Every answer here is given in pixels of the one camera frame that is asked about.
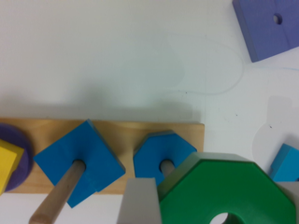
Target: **purple block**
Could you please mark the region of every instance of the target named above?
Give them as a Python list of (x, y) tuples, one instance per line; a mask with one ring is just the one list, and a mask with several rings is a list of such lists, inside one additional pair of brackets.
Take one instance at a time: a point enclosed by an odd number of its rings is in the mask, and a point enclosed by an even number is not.
[(17, 188), (30, 174), (34, 160), (30, 141), (17, 128), (0, 123), (0, 139), (24, 149), (18, 168), (12, 173), (6, 191)]
[(299, 0), (233, 0), (233, 5), (253, 62), (299, 47)]

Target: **blue square block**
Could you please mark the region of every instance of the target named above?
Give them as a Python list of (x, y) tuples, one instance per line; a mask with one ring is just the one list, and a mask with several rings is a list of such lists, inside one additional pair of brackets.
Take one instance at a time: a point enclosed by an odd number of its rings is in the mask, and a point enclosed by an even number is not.
[(35, 156), (36, 163), (53, 185), (59, 182), (74, 160), (84, 161), (86, 170), (68, 200), (71, 207), (125, 174), (123, 165), (90, 120)]
[(233, 0), (233, 5), (253, 62), (299, 47), (299, 0)]
[(299, 178), (299, 150), (283, 144), (271, 164), (270, 177), (276, 182), (293, 182)]

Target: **wooden board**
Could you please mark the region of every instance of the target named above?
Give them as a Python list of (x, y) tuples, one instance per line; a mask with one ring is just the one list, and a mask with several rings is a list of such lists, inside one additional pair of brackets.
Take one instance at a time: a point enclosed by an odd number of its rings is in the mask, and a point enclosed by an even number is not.
[[(31, 140), (35, 154), (79, 126), (83, 120), (59, 119), (0, 119), (16, 126)], [(128, 178), (135, 177), (133, 153), (147, 133), (172, 130), (203, 151), (205, 126), (187, 123), (149, 123), (93, 120), (115, 154), (126, 168), (126, 174), (102, 190), (102, 194), (123, 194)], [(49, 193), (53, 189), (46, 175), (35, 163), (26, 181), (12, 193)]]

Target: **white table surface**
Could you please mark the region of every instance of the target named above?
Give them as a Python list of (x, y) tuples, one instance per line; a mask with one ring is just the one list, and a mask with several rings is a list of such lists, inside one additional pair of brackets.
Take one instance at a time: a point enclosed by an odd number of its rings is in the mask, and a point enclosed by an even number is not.
[[(231, 0), (0, 0), (1, 117), (201, 122), (205, 151), (267, 171), (299, 142), (298, 106), (299, 48), (252, 63)], [(4, 194), (1, 223), (44, 197)], [(112, 224), (120, 204), (94, 195), (56, 223)]]

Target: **yellow block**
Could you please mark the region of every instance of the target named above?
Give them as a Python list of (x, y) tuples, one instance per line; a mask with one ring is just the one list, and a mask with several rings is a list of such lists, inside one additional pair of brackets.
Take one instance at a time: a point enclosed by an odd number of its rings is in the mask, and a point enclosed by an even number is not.
[(0, 139), (0, 195), (6, 190), (11, 174), (17, 169), (24, 149)]

